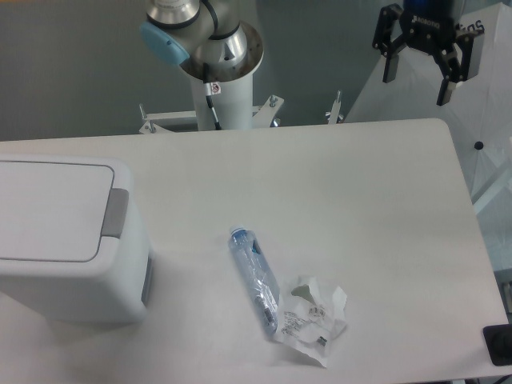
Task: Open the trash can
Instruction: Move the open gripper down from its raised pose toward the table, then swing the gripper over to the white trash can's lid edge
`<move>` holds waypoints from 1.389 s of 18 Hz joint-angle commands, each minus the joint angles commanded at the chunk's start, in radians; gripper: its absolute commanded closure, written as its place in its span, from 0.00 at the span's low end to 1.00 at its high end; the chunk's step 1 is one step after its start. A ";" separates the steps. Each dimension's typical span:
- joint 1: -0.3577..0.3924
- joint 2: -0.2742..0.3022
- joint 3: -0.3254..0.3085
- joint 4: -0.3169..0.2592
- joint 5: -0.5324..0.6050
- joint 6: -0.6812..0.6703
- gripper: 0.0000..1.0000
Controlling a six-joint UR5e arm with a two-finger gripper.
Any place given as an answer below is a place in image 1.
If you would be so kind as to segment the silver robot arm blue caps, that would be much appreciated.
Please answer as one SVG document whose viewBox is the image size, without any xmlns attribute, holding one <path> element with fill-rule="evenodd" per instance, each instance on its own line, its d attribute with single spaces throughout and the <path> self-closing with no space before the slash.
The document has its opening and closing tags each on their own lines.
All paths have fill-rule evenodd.
<svg viewBox="0 0 512 384">
<path fill-rule="evenodd" d="M 385 58 L 383 81 L 396 77 L 400 52 L 409 47 L 431 56 L 442 73 L 437 104 L 478 74 L 484 31 L 460 27 L 463 1 L 404 1 L 381 8 L 372 47 Z M 139 30 L 164 62 L 180 66 L 208 42 L 228 41 L 241 29 L 236 1 L 148 1 Z"/>
</svg>

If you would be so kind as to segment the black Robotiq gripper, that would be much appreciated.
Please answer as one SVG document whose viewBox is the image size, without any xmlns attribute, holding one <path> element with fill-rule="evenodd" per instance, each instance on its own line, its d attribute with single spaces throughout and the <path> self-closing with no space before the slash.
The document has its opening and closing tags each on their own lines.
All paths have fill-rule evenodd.
<svg viewBox="0 0 512 384">
<path fill-rule="evenodd" d="M 457 84 L 478 74 L 485 40 L 483 31 L 456 32 L 460 17 L 460 1 L 404 1 L 403 9 L 396 3 L 381 8 L 372 47 L 385 59 L 382 81 L 396 79 L 399 53 L 407 45 L 432 54 L 442 73 L 437 105 L 447 104 Z M 405 37 L 392 39 L 400 18 Z"/>
</svg>

